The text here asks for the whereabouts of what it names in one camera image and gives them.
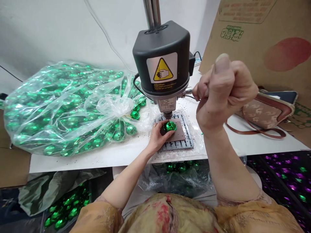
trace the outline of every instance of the white table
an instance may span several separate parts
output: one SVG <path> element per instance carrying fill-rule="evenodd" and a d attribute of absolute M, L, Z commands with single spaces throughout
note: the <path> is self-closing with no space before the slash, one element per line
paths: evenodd
<path fill-rule="evenodd" d="M 198 66 L 194 68 L 189 86 L 194 87 L 200 80 L 201 74 L 198 70 Z M 159 163 L 208 158 L 203 146 L 203 136 L 196 122 L 197 104 L 194 99 L 185 97 L 177 101 L 176 107 L 176 112 L 183 113 L 186 117 L 195 148 L 157 153 L 149 162 Z M 238 130 L 251 130 L 250 126 L 236 115 L 231 116 L 228 123 Z M 286 133 L 286 137 L 283 139 L 272 139 L 261 134 L 240 135 L 228 129 L 227 126 L 225 126 L 225 129 L 239 156 L 309 150 L 307 146 L 288 133 Z M 29 172 L 52 172 L 128 165 L 147 146 L 148 140 L 149 136 L 147 133 L 140 133 L 128 141 L 111 144 L 107 147 L 73 157 L 48 157 L 33 154 Z"/>

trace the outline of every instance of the bag of green ornaments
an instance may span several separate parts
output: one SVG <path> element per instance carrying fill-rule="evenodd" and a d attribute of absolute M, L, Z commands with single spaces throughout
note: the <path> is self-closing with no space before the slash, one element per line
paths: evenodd
<path fill-rule="evenodd" d="M 6 98 L 5 128 L 15 146 L 47 156 L 73 156 L 124 141 L 148 131 L 156 117 L 133 78 L 77 62 L 44 67 Z"/>

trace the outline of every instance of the electric cable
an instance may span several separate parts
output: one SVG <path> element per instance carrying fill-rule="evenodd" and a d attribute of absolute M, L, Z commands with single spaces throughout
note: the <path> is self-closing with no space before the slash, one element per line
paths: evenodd
<path fill-rule="evenodd" d="M 201 54 L 200 54 L 200 52 L 199 51 L 196 51 L 195 53 L 194 53 L 194 58 L 195 58 L 195 54 L 196 53 L 198 53 L 199 54 L 199 56 L 200 56 L 200 60 L 202 61 L 202 57 L 201 57 Z"/>
<path fill-rule="evenodd" d="M 124 64 L 124 66 L 125 66 L 129 71 L 131 71 L 131 72 L 133 72 L 133 73 L 136 73 L 135 71 L 132 71 L 132 70 L 130 70 L 130 69 L 127 67 L 127 65 L 125 64 L 125 61 L 122 59 L 121 55 L 118 53 L 118 51 L 117 51 L 117 50 L 114 48 L 114 46 L 112 45 L 111 40 L 110 40 L 110 38 L 109 38 L 109 36 L 108 36 L 107 31 L 105 30 L 104 26 L 101 24 L 100 20 L 99 20 L 98 17 L 96 16 L 96 14 L 95 14 L 94 10 L 92 9 L 92 7 L 91 7 L 89 1 L 88 1 L 88 0 L 84 0 L 84 3 L 85 3 L 85 5 L 86 5 L 86 7 L 87 7 L 89 13 L 92 15 L 93 19 L 96 21 L 96 23 L 98 24 L 98 26 L 100 27 L 100 29 L 101 29 L 101 30 L 103 31 L 103 33 L 105 34 L 105 37 L 106 37 L 106 39 L 107 39 L 107 41 L 108 41 L 108 44 L 109 44 L 111 50 L 118 56 L 118 58 L 120 58 L 120 60 L 121 60 L 122 63 Z"/>
<path fill-rule="evenodd" d="M 195 99 L 193 96 L 190 96 L 190 95 L 185 95 L 185 96 L 190 97 L 190 98 L 192 98 L 192 99 Z"/>
<path fill-rule="evenodd" d="M 136 81 L 136 79 L 139 77 L 139 73 L 137 73 L 137 74 L 135 74 L 135 76 L 134 76 L 134 79 L 133 79 L 133 85 L 136 87 L 136 89 L 141 93 L 141 94 L 143 94 L 144 96 L 146 96 L 140 89 L 139 89 L 139 87 L 135 84 L 135 81 Z"/>
<path fill-rule="evenodd" d="M 21 81 L 18 77 L 16 77 L 14 74 L 12 74 L 10 71 L 8 71 L 6 68 L 4 68 L 3 66 L 0 65 L 0 67 L 2 69 L 4 69 L 6 72 L 8 72 L 10 75 L 12 75 L 14 78 L 16 78 L 17 80 Z"/>

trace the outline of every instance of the forearm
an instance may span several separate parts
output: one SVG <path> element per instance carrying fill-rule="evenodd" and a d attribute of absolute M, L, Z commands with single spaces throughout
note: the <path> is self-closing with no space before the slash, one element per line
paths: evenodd
<path fill-rule="evenodd" d="M 123 209 L 136 186 L 140 174 L 152 155 L 152 152 L 148 152 L 148 150 L 144 149 L 137 158 L 111 182 L 101 194 L 100 198 L 105 199 L 117 209 Z"/>
<path fill-rule="evenodd" d="M 260 189 L 235 153 L 225 129 L 204 134 L 204 142 L 217 194 L 235 201 L 258 197 Z"/>

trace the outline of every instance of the metal pole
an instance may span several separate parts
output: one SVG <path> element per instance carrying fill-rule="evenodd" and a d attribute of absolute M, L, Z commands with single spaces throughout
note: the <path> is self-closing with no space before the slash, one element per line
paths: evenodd
<path fill-rule="evenodd" d="M 161 25 L 159 0 L 144 0 L 145 12 L 149 29 Z"/>

